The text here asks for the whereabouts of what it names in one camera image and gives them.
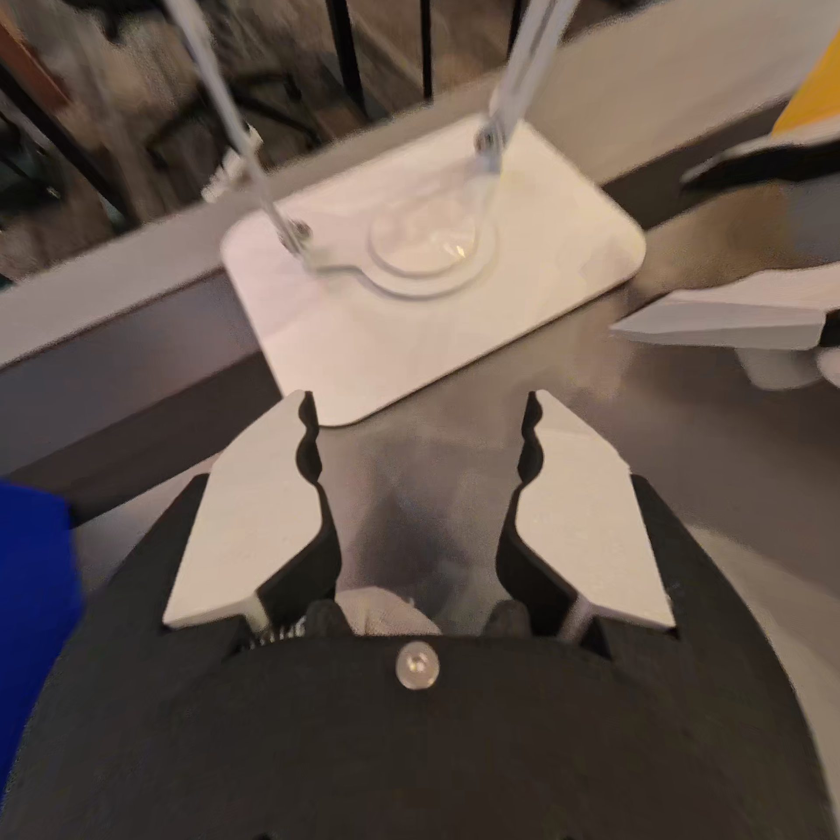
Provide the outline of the wooden book stand white base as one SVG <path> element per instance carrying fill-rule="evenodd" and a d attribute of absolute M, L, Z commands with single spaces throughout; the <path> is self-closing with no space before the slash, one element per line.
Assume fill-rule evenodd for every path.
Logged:
<path fill-rule="evenodd" d="M 166 2 L 260 210 L 220 255 L 283 395 L 355 424 L 628 281 L 642 229 L 524 115 L 578 2 L 531 2 L 484 112 L 282 203 L 196 2 Z"/>

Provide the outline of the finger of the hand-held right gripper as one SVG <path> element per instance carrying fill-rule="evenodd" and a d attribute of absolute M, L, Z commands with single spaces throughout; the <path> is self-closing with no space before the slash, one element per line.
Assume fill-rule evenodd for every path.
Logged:
<path fill-rule="evenodd" d="M 614 323 L 626 340 L 734 350 L 812 350 L 839 308 L 839 268 L 763 270 L 675 290 Z"/>
<path fill-rule="evenodd" d="M 839 171 L 838 128 L 799 128 L 736 144 L 688 169 L 690 192 L 724 192 L 765 182 L 801 183 Z"/>

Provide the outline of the blue plastic bin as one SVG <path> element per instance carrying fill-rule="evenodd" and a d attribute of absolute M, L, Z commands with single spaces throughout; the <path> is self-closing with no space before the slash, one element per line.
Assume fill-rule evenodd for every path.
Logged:
<path fill-rule="evenodd" d="M 2 482 L 2 791 L 40 691 L 83 612 L 73 543 L 62 499 Z"/>

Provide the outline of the person's right hand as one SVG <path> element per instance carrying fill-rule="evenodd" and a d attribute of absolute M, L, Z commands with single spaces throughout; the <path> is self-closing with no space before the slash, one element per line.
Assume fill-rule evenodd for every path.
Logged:
<path fill-rule="evenodd" d="M 839 388 L 839 348 L 735 350 L 752 385 L 766 392 L 802 389 L 818 382 Z"/>

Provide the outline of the yellow plastic bin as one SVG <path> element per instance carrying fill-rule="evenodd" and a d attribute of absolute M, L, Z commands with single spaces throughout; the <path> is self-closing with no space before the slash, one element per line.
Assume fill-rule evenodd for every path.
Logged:
<path fill-rule="evenodd" d="M 771 135 L 781 135 L 812 123 L 824 122 L 839 113 L 839 34 L 787 103 Z"/>

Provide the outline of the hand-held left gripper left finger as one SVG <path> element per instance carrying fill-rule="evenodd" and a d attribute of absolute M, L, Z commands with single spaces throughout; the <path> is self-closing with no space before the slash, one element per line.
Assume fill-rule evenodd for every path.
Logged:
<path fill-rule="evenodd" d="M 163 624 L 240 616 L 251 631 L 300 631 L 334 597 L 340 541 L 320 484 L 313 395 L 296 391 L 249 425 L 206 478 Z"/>

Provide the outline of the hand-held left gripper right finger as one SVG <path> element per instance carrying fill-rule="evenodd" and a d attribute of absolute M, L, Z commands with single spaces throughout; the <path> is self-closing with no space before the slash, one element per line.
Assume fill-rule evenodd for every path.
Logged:
<path fill-rule="evenodd" d="M 587 634 L 597 619 L 676 628 L 628 464 L 546 390 L 526 401 L 497 577 L 530 634 Z"/>

